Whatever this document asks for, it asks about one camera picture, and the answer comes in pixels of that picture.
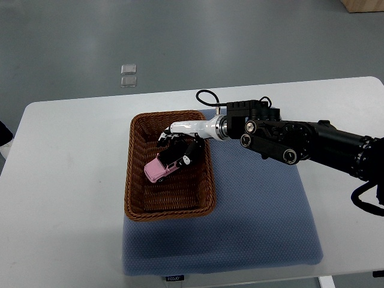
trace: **blue mat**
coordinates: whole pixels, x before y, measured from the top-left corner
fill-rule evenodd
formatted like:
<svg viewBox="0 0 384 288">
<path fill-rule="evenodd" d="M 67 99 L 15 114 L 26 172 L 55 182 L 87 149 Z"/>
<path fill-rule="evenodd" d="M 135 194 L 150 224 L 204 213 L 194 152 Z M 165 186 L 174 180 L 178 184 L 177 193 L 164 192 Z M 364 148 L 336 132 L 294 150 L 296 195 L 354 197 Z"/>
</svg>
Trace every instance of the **blue mat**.
<svg viewBox="0 0 384 288">
<path fill-rule="evenodd" d="M 204 110 L 207 119 L 214 110 Z M 296 166 L 262 160 L 239 140 L 210 140 L 217 205 L 205 217 L 134 222 L 125 216 L 127 275 L 213 273 L 323 257 Z"/>
</svg>

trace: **toy car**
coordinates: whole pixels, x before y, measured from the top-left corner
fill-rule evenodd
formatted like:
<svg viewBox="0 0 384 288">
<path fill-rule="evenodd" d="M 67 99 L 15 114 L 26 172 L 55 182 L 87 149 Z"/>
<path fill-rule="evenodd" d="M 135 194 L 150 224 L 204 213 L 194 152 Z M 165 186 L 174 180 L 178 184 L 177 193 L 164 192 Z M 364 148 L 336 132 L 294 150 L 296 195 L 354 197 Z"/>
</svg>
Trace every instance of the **toy car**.
<svg viewBox="0 0 384 288">
<path fill-rule="evenodd" d="M 158 153 L 156 158 L 144 166 L 146 177 L 152 183 L 163 181 L 167 175 L 180 168 L 178 162 L 182 160 L 187 148 L 188 144 L 180 140 Z"/>
</svg>

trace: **black cable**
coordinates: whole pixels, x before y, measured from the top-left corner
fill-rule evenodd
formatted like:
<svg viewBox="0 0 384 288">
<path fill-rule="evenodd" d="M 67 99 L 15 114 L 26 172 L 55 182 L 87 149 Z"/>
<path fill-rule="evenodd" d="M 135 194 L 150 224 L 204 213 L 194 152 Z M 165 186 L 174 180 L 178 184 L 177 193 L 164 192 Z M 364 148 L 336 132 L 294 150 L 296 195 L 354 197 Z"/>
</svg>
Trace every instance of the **black cable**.
<svg viewBox="0 0 384 288">
<path fill-rule="evenodd" d="M 370 204 L 367 202 L 363 202 L 359 198 L 359 196 L 362 193 L 366 192 L 367 190 L 369 190 L 375 186 L 376 186 L 375 182 L 369 181 L 369 182 L 365 183 L 364 185 L 360 186 L 359 188 L 357 188 L 352 193 L 350 198 L 351 198 L 353 204 L 355 204 L 357 207 L 364 210 L 365 212 L 368 212 L 368 213 L 371 213 L 371 214 L 374 214 L 377 216 L 384 216 L 384 209 L 383 208 L 377 207 L 376 205 L 373 205 L 373 204 Z"/>
<path fill-rule="evenodd" d="M 263 101 L 263 99 L 267 99 L 267 100 L 268 100 L 268 102 L 269 102 L 269 106 L 268 106 L 268 108 L 271 108 L 271 107 L 272 107 L 272 101 L 271 101 L 271 99 L 269 99 L 267 96 L 264 96 L 264 97 L 262 97 L 259 101 L 261 102 L 261 101 Z"/>
<path fill-rule="evenodd" d="M 216 99 L 216 103 L 208 103 L 208 102 L 205 102 L 205 101 L 201 100 L 201 99 L 199 98 L 199 95 L 200 95 L 200 93 L 203 93 L 203 92 L 204 92 L 204 93 L 209 93 L 209 94 L 213 95 L 213 97 L 215 97 L 215 99 Z M 207 106 L 209 106 L 209 107 L 227 106 L 227 103 L 219 103 L 219 100 L 218 100 L 218 97 L 216 96 L 216 94 L 213 93 L 213 92 L 210 91 L 210 90 L 205 90 L 205 89 L 203 89 L 203 90 L 198 91 L 198 92 L 196 93 L 196 99 L 198 100 L 198 102 L 203 103 L 204 105 L 207 105 Z"/>
</svg>

